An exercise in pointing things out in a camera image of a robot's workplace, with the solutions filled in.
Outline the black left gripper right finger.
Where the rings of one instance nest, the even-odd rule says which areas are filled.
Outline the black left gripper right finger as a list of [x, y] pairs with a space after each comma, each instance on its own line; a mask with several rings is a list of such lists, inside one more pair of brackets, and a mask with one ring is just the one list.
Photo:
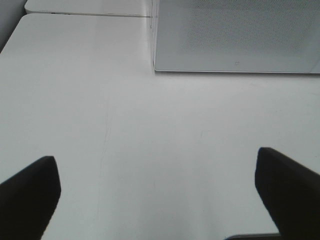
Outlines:
[[261, 147], [254, 184], [284, 240], [320, 238], [318, 173], [271, 147]]

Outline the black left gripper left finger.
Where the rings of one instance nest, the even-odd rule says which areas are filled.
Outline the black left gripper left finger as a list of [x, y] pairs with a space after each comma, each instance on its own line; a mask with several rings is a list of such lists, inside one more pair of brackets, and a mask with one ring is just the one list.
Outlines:
[[0, 184], [0, 238], [40, 240], [61, 196], [56, 160], [44, 156]]

